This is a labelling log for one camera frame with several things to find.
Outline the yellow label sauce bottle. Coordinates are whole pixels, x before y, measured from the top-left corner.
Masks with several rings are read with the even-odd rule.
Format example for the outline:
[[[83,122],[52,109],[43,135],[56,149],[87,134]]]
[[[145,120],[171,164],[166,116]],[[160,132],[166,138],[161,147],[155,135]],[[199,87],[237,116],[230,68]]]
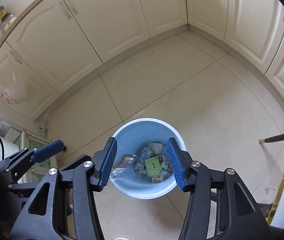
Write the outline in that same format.
[[[5,10],[4,6],[0,6],[0,20],[3,22],[7,17],[8,12]]]

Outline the large clear jar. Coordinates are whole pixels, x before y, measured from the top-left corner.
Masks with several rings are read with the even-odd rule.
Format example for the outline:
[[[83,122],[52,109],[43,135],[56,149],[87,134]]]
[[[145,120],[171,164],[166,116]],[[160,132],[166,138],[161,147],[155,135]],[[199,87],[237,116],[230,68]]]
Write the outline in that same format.
[[[3,22],[3,30],[6,32],[8,28],[13,24],[13,22],[16,20],[16,17],[13,16],[12,14],[9,14]]]

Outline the white tissue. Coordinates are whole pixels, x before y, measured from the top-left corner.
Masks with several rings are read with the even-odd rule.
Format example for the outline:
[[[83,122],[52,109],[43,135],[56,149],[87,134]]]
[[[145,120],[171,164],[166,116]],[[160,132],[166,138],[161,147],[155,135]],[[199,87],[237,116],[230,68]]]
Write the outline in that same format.
[[[154,154],[160,154],[163,149],[163,145],[158,142],[149,142],[147,148],[152,150]]]

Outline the green white tissue packet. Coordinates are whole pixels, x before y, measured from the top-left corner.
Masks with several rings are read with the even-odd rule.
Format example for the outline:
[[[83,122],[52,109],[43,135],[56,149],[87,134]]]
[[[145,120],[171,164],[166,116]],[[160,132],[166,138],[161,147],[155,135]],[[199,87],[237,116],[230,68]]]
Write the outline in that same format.
[[[145,169],[145,160],[149,159],[151,157],[154,156],[154,152],[152,150],[150,150],[149,148],[144,148],[140,158],[138,159],[135,167],[134,167],[134,171],[142,176],[143,175],[143,170]]]

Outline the red white pill blister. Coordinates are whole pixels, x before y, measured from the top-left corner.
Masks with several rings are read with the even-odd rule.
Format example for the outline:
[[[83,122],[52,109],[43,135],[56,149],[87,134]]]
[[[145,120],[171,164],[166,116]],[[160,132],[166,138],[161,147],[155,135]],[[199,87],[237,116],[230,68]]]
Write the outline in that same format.
[[[151,177],[151,182],[152,183],[159,183],[159,182],[162,182],[166,179],[166,176],[163,175],[163,174],[158,174],[158,175],[155,175],[155,176],[152,176]]]

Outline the yellow green sachet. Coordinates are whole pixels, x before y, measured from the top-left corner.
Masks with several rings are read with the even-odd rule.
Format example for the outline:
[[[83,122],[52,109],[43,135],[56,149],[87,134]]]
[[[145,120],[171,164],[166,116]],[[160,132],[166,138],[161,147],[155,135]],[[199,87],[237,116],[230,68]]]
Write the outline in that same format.
[[[163,169],[159,162],[159,157],[152,157],[145,160],[145,167],[149,177],[160,174]]]

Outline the light blue plastic bucket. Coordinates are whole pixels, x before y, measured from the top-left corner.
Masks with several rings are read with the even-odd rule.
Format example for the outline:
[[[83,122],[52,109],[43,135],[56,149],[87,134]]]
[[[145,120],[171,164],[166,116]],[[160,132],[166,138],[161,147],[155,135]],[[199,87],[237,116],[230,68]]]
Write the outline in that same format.
[[[154,118],[135,119],[121,126],[113,137],[117,140],[117,155],[110,180],[120,192],[149,200],[176,187],[167,141],[174,138],[182,150],[186,146],[171,125]]]

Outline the silver foil packet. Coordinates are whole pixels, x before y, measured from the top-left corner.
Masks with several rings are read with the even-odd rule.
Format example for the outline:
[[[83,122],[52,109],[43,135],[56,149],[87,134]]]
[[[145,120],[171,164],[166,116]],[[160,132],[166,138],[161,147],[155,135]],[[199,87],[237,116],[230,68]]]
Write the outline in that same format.
[[[164,170],[168,170],[170,165],[170,160],[167,155],[161,155],[159,157],[160,167]]]

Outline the lower cream cabinets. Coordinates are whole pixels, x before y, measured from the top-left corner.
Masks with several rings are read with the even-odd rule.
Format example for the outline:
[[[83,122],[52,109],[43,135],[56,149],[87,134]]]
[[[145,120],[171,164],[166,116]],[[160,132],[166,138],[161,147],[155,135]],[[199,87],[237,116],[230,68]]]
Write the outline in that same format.
[[[241,54],[284,98],[281,0],[0,0],[16,20],[0,20],[0,73],[28,88],[8,105],[36,120],[85,76],[183,27]]]

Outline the green gold snack wrapper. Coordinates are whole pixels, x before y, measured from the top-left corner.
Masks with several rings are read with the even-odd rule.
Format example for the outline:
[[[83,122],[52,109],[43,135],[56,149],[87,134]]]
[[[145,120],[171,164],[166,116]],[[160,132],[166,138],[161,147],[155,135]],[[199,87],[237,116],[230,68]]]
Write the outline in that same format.
[[[133,174],[135,172],[134,167],[137,161],[138,157],[134,154],[123,155],[121,160],[112,167],[111,178],[117,179]]]

